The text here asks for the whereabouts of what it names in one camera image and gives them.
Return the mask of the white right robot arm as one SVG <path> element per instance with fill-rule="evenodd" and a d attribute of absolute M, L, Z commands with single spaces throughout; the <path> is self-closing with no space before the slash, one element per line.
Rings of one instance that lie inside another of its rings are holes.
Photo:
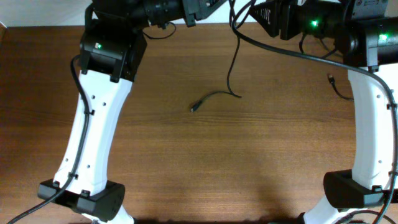
<path fill-rule="evenodd" d="M 249 14 L 271 37 L 334 39 L 353 91 L 356 155 L 350 170 L 328 172 L 325 194 L 297 223 L 349 223 L 361 213 L 385 218 L 397 202 L 397 18 L 387 1 L 267 1 Z"/>

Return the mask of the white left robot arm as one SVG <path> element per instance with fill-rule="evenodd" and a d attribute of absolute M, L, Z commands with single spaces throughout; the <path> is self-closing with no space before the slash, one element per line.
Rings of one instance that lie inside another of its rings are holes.
<path fill-rule="evenodd" d="M 107 178 L 108 158 L 123 104 L 130 93 L 147 42 L 143 30 L 183 19 L 192 27 L 221 1 L 93 0 L 73 74 L 78 106 L 67 150 L 54 178 L 38 196 L 68 207 L 93 223 L 133 223 L 123 207 L 125 187 Z"/>

